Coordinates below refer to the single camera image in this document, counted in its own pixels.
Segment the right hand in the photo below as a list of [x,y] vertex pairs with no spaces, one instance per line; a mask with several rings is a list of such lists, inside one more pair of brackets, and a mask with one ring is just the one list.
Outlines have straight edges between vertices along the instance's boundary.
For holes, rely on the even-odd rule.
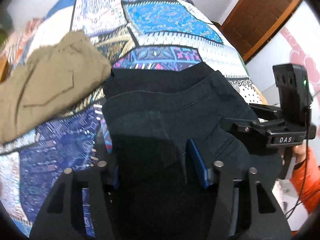
[[303,163],[307,159],[307,155],[309,154],[309,146],[307,146],[306,142],[302,143],[301,145],[293,146],[290,148],[292,153],[296,155],[296,162],[295,162],[295,170],[300,168]]

